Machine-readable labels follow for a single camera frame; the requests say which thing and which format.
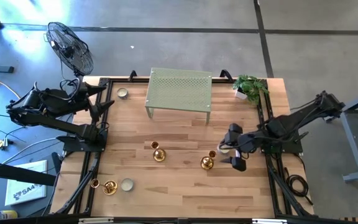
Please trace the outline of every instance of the green perforated shelf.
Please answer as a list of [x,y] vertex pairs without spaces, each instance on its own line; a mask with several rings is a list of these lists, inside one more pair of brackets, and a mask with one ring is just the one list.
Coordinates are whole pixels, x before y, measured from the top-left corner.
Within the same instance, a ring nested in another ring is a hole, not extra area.
[[146,107],[211,111],[211,72],[152,68]]

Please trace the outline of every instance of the green plant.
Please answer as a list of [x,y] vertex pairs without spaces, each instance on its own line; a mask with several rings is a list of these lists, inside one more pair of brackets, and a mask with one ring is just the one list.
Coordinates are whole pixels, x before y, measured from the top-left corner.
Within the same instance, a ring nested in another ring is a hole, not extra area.
[[259,104],[259,92],[269,93],[261,80],[248,75],[239,75],[239,78],[233,84],[233,90],[240,88],[253,104]]

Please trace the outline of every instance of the gray metal frame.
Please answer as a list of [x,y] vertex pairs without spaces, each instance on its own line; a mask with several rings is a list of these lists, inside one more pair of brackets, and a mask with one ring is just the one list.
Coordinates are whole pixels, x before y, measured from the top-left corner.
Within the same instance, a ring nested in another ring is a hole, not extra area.
[[[354,140],[354,135],[352,133],[352,130],[351,130],[349,123],[347,122],[347,118],[346,118],[347,111],[354,111],[357,108],[358,108],[358,98],[353,100],[350,103],[347,103],[346,107],[343,108],[343,113],[341,114],[341,121],[343,124],[343,128],[345,129],[347,140],[349,141],[349,144],[352,148],[353,156],[354,156],[354,159],[355,159],[357,167],[358,167],[358,148],[357,148],[357,144]],[[358,172],[344,175],[343,180],[345,182],[350,182],[352,180],[358,180]]]

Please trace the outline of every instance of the white pot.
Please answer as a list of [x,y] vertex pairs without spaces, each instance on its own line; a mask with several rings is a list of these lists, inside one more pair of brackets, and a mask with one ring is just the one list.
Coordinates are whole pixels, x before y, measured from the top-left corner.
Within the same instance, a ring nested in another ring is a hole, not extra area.
[[242,100],[246,100],[247,97],[248,97],[245,93],[242,93],[242,92],[241,92],[241,89],[240,89],[240,88],[236,90],[236,93],[234,94],[234,96],[237,97],[237,98],[240,98],[240,99],[242,99]]

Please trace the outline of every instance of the plant pot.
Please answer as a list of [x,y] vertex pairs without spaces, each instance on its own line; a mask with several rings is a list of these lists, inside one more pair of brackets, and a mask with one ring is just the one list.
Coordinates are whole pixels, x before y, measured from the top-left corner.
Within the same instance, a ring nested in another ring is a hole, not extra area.
[[242,99],[242,100],[246,100],[246,99],[247,99],[246,93],[244,93],[244,91],[242,91],[241,88],[238,88],[238,89],[236,90],[236,93],[234,94],[234,96],[237,97],[237,98],[240,98],[240,99]]

